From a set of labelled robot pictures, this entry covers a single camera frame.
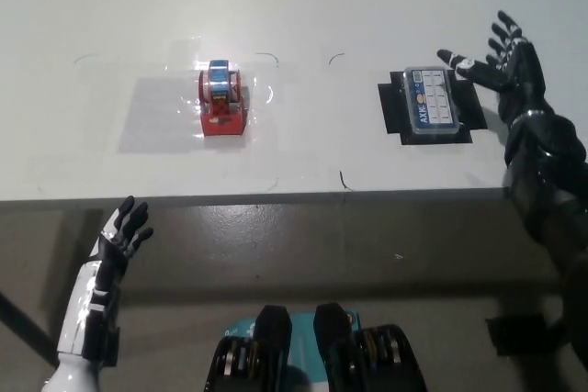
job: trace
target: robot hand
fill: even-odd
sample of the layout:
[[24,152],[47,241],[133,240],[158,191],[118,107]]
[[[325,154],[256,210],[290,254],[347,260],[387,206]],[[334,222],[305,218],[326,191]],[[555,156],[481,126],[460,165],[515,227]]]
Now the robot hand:
[[535,47],[521,28],[503,11],[493,23],[498,39],[489,39],[493,50],[487,63],[477,62],[450,50],[437,55],[459,75],[499,93],[498,114],[510,129],[504,159],[510,164],[523,141],[538,161],[549,157],[559,163],[581,164],[586,151],[576,137],[573,124],[555,115],[545,100],[545,80]]
[[115,366],[119,353],[119,284],[129,259],[153,235],[138,230],[149,217],[147,204],[133,210],[127,197],[108,219],[78,272],[63,320],[57,351],[60,366],[44,392],[94,392],[98,371]]
[[492,31],[498,39],[489,39],[493,53],[486,62],[477,62],[449,50],[437,55],[459,75],[473,83],[500,94],[499,115],[509,128],[523,116],[553,113],[544,98],[545,81],[535,47],[524,36],[522,29],[499,11],[503,26],[493,23]]

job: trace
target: robot finger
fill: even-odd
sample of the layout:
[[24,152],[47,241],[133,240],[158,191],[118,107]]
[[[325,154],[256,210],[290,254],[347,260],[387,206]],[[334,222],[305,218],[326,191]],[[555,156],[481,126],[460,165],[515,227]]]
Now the robot finger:
[[498,19],[504,23],[504,26],[506,27],[506,30],[508,31],[508,34],[510,37],[513,36],[513,34],[515,32],[517,32],[517,30],[520,30],[521,28],[516,24],[516,22],[514,20],[511,19],[511,17],[506,14],[504,11],[499,11],[498,12]]
[[147,241],[149,238],[151,238],[152,235],[153,235],[152,228],[145,229],[145,230],[141,231],[139,234],[135,235],[135,237],[133,238],[133,241],[130,243],[129,247],[125,251],[125,255],[127,256],[127,258],[128,259],[131,258],[133,256],[133,254],[139,250],[139,247],[141,247],[141,244],[144,241]]
[[496,39],[488,39],[488,46],[490,46],[499,57],[504,52],[504,46],[496,41]]
[[475,84],[496,92],[503,91],[507,86],[508,77],[486,63],[468,59],[450,50],[439,50],[437,56],[455,69],[456,73]]
[[494,69],[498,69],[498,64],[500,63],[499,60],[491,54],[486,56],[486,62],[488,63],[488,66]]
[[149,218],[147,209],[147,203],[142,202],[132,213],[130,213],[129,220],[122,228],[122,234],[128,241],[130,241],[135,235],[135,232],[147,222],[147,219]]
[[114,221],[114,226],[117,230],[120,230],[122,226],[122,220],[130,213],[132,207],[135,205],[135,198],[133,196],[127,196],[125,201],[119,207],[119,215]]

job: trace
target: white robotic arm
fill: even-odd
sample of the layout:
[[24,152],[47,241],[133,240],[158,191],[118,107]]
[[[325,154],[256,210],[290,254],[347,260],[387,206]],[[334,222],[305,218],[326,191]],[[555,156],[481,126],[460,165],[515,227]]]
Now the white robotic arm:
[[146,203],[132,210],[134,202],[129,196],[114,211],[78,272],[57,346],[60,365],[42,392],[98,392],[100,369],[117,364],[119,283],[153,235],[153,229],[137,232],[148,214]]

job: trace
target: label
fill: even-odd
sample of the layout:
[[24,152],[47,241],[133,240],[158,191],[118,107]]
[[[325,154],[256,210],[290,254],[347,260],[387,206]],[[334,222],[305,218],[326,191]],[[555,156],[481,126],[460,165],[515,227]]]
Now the label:
[[410,91],[415,125],[420,129],[454,127],[445,72],[412,71]]

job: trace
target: red toy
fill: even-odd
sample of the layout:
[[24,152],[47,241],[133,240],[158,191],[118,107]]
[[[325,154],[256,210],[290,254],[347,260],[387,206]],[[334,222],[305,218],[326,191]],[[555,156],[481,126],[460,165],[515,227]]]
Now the red toy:
[[242,135],[247,121],[241,73],[229,71],[229,61],[213,60],[198,79],[200,121],[204,136]]

